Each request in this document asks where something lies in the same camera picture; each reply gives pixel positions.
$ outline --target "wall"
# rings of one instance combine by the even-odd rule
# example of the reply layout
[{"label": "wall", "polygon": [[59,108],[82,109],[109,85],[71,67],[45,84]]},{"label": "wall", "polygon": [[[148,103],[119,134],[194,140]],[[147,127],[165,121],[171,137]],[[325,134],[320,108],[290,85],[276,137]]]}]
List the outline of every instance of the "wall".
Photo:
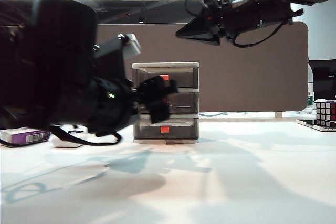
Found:
[{"label": "wall", "polygon": [[[125,61],[128,78],[133,62],[196,61],[200,64],[200,111],[299,111],[307,105],[308,31],[302,22],[283,28],[251,48],[222,39],[219,47],[178,39],[183,24],[100,25],[97,42],[118,33],[134,33],[142,53]],[[259,41],[274,26],[244,33],[238,42]]]},{"label": "wall", "polygon": [[294,18],[308,26],[309,59],[336,59],[336,0],[316,3],[313,6],[292,4],[293,10],[303,8],[305,14]]}]

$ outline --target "white object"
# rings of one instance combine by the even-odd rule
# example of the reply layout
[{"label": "white object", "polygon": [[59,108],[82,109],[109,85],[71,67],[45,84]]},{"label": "white object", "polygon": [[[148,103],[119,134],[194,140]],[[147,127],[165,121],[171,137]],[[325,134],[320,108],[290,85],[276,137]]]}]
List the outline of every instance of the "white object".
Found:
[{"label": "white object", "polygon": [[327,99],[322,99],[322,98],[315,100],[315,102],[327,102],[327,101],[328,101]]},{"label": "white object", "polygon": [[[87,135],[85,133],[70,133],[70,135],[83,139],[83,140],[87,139]],[[51,137],[51,142],[53,143],[54,147],[77,148],[77,147],[82,146],[82,144],[76,144],[76,143],[72,143],[68,141],[63,141],[55,135]]]},{"label": "white object", "polygon": [[134,57],[141,53],[141,46],[134,34],[126,34],[128,41],[122,49],[124,59]]}]

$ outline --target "rubik's cube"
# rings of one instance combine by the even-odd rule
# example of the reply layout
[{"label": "rubik's cube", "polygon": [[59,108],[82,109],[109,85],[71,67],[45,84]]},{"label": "rubik's cube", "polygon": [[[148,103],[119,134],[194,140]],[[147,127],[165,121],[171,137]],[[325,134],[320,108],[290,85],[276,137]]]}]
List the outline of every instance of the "rubik's cube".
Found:
[{"label": "rubik's cube", "polygon": [[317,102],[316,119],[336,121],[336,100]]}]

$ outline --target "barcode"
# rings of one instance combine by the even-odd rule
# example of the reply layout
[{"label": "barcode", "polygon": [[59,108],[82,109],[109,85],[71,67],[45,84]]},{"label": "barcode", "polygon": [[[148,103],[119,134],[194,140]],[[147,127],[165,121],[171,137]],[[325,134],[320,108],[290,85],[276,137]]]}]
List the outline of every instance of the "barcode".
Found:
[{"label": "barcode", "polygon": [[39,134],[35,134],[35,135],[30,135],[30,136],[26,136],[26,142],[33,142],[33,141],[40,141],[40,140],[44,140],[47,139],[49,137],[48,132],[45,133],[39,133]]}]

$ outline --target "green led light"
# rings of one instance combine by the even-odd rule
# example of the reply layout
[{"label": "green led light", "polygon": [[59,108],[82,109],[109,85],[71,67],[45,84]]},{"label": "green led light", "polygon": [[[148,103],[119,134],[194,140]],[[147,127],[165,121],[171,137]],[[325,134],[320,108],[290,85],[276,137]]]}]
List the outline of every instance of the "green led light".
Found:
[{"label": "green led light", "polygon": [[111,92],[108,92],[107,94],[108,94],[109,98],[116,98],[116,95],[111,93]]}]

